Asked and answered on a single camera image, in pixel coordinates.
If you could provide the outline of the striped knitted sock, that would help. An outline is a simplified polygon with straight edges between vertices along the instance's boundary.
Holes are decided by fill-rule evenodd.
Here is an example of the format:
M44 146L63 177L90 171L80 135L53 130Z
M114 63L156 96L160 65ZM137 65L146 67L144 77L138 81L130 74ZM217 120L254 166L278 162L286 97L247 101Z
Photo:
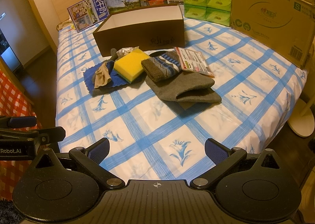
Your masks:
M143 60L141 64L148 77L154 82L167 80L182 71L175 51L163 51L157 56Z

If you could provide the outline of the red white snack packet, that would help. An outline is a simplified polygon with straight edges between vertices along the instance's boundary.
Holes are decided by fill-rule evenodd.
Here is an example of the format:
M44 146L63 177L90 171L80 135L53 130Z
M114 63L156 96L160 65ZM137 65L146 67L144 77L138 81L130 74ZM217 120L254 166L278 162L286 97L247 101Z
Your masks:
M183 71L196 72L210 78L215 77L200 51L193 51L179 47L175 47L174 50L178 55Z

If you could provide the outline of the blue milk carton box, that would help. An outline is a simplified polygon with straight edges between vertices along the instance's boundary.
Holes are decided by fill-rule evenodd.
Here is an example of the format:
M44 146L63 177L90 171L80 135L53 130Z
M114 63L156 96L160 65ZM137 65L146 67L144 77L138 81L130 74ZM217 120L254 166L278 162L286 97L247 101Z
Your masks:
M82 0L67 10L77 32L81 32L109 16L105 0Z

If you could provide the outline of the beige stocking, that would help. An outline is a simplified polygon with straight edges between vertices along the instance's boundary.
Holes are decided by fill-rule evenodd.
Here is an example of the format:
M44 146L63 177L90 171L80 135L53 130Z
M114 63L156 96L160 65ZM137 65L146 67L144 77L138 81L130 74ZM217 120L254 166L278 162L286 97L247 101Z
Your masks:
M106 86L111 81L106 63L103 63L95 72L94 88Z

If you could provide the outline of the white fan base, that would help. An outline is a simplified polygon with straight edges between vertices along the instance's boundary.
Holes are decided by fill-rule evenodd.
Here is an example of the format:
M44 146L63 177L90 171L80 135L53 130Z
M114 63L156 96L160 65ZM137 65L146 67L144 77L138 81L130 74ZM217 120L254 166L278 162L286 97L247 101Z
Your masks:
M314 115L311 111L314 98L315 96L312 95L307 103L298 99L288 119L292 131L302 138L309 137L314 132Z

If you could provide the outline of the grey felt cloth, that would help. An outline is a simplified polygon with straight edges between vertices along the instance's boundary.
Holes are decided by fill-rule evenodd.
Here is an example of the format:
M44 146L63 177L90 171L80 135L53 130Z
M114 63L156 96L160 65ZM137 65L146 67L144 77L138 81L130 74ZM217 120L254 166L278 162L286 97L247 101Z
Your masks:
M221 97L212 89L214 79L196 72L181 72L158 82L146 77L145 82L163 102L221 103Z

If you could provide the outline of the red instant meal bowl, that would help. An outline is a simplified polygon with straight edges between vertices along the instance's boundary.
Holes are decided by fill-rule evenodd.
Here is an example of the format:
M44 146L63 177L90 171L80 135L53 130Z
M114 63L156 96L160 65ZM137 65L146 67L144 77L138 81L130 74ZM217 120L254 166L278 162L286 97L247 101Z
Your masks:
M167 5L168 0L148 0L144 1L144 6L159 6L159 5Z

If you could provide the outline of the large brown cardboard carton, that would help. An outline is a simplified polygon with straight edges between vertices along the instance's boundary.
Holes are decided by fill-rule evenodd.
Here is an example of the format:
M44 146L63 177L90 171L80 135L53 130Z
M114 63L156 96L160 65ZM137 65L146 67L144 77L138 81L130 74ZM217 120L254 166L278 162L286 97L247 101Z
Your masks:
M231 26L302 69L314 39L314 0L232 0Z

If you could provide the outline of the blue fluffy towel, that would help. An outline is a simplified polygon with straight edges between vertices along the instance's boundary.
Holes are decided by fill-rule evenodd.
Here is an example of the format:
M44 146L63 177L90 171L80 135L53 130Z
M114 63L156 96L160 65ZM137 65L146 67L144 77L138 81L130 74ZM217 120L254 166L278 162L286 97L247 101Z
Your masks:
M95 83L93 82L92 78L95 76L95 72L103 64L105 64L106 67L108 68L108 73L112 80L105 86L94 88ZM99 95L108 94L112 91L123 88L129 84L125 79L119 76L119 74L113 69L113 67L114 67L114 61L103 61L102 63L99 63L96 66L92 66L85 70L85 72L83 73L84 83L91 96L95 97Z

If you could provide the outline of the yellow green sponge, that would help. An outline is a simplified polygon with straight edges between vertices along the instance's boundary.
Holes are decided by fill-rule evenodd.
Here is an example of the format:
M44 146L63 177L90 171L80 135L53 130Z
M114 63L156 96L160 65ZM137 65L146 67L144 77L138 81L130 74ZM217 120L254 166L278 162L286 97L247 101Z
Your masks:
M145 52L135 49L114 63L114 70L127 82L132 83L143 72L142 61L149 58Z

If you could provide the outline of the red checked cloth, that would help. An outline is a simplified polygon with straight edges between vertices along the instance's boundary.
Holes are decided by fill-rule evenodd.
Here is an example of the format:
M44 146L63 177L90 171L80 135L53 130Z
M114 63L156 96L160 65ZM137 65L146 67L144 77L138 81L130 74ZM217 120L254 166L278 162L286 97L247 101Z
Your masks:
M10 117L35 116L31 104L23 93L1 72L1 115ZM1 199L11 200L17 182L31 161L1 161Z

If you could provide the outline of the brown open cardboard box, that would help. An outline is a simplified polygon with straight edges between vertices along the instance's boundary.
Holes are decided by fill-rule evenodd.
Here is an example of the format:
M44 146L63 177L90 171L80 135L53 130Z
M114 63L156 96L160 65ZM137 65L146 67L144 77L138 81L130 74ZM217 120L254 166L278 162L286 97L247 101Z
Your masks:
M109 15L93 32L103 57L110 50L139 47L143 51L185 47L185 27L179 5L158 5Z

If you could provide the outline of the cotton swab plastic bag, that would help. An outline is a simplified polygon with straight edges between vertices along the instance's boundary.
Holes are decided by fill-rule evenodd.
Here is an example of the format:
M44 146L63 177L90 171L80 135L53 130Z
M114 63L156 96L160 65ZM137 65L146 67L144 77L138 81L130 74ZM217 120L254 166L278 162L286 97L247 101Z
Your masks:
M122 57L124 57L125 55L131 53L132 51L134 51L134 50L136 50L136 49L138 49L138 48L139 48L138 46L137 46L137 47L125 47L125 48L121 48L121 49L119 49L119 50L116 52L116 54L117 54L118 58L122 58Z

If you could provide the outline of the blue checked bed sheet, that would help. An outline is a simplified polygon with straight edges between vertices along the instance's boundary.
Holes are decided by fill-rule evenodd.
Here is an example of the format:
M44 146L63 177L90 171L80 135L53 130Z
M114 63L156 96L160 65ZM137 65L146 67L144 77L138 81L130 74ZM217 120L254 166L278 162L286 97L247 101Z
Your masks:
M101 166L124 180L192 180L213 166L204 145L261 152L282 129L308 73L260 42L229 27L185 19L188 49L203 53L221 103L160 100L145 82L90 95L83 74L103 61L94 28L59 32L56 125L61 152L106 137Z

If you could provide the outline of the black red round pad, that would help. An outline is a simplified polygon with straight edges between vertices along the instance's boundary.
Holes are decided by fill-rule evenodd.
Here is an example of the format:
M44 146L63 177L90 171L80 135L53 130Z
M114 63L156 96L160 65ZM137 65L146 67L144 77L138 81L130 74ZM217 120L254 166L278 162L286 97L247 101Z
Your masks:
M166 51L166 50L155 51L153 53L150 53L149 56L150 57L158 57L158 56L161 56L161 55L166 54L166 53L168 53L168 51Z

